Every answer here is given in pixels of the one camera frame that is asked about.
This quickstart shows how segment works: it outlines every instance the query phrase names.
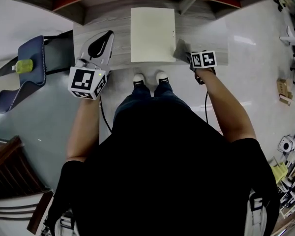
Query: jeans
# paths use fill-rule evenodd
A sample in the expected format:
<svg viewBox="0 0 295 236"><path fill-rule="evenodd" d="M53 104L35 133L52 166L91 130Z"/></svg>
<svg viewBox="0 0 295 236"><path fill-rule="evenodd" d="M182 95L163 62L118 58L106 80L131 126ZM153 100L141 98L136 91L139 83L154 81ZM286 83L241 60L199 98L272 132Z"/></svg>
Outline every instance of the jeans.
<svg viewBox="0 0 295 236"><path fill-rule="evenodd" d="M138 103L142 103L143 101L171 101L177 104L180 104L184 107L190 109L190 107L181 99L179 99L174 93L171 85L167 81L162 81L156 88L154 92L154 97L151 97L149 89L146 85L138 85L136 86L132 94L125 98L125 100L119 105L115 112L115 118L118 113L124 111L128 108L133 107Z"/></svg>

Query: black cable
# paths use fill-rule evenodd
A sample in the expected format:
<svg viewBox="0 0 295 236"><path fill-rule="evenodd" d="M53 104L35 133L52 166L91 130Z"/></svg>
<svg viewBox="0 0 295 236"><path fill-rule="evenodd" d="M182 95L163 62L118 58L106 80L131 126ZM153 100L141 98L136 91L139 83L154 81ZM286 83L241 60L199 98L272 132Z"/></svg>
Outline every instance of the black cable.
<svg viewBox="0 0 295 236"><path fill-rule="evenodd" d="M108 122L106 121L106 118L105 118L104 109L103 109L103 103L102 103L102 97L99 97L99 104L100 104L100 109L102 110L103 119L104 119L109 131L112 132L112 130L111 130L110 126L108 125Z"/></svg>
<svg viewBox="0 0 295 236"><path fill-rule="evenodd" d="M207 97L208 97L208 91L206 92L206 101L205 101L206 122L208 124L208 120L207 120Z"/></svg>

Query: blue chair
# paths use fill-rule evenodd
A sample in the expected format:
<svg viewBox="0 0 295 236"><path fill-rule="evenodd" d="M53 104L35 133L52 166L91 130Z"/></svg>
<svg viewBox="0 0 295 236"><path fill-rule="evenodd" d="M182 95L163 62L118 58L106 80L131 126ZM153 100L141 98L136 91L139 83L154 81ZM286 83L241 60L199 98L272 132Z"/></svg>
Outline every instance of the blue chair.
<svg viewBox="0 0 295 236"><path fill-rule="evenodd" d="M45 39L61 38L61 36L38 36L26 42L18 49L18 60L31 59L33 71L20 74L20 88L18 90L3 90L0 92L0 114L6 113L16 105L39 90L46 83L46 75L69 70L69 68L56 71L46 71Z"/></svg>

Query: shoe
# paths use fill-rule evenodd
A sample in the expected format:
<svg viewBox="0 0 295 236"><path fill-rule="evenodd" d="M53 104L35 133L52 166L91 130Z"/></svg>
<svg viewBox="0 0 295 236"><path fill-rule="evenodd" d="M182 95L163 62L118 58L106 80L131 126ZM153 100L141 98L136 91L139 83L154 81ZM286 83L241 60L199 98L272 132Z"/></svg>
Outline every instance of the shoe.
<svg viewBox="0 0 295 236"><path fill-rule="evenodd" d="M169 83L168 76L164 72L158 72L157 75L156 75L156 80L157 80L158 84L160 84L162 81L166 81L166 82Z"/></svg>
<svg viewBox="0 0 295 236"><path fill-rule="evenodd" d="M144 85L145 83L145 79L142 73L137 73L134 77L133 77L133 87L137 87L139 85Z"/></svg>

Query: white machine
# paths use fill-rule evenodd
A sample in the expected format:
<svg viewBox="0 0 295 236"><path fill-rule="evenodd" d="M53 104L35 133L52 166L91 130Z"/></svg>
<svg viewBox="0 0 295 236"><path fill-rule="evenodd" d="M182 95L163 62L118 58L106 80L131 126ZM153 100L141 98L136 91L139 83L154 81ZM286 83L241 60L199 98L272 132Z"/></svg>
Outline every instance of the white machine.
<svg viewBox="0 0 295 236"><path fill-rule="evenodd" d="M284 136L279 144L279 151L291 152L295 148L295 140L292 136Z"/></svg>
<svg viewBox="0 0 295 236"><path fill-rule="evenodd" d="M71 67L68 90L73 96L96 100L107 83L114 33L109 30L84 43L80 57Z"/></svg>

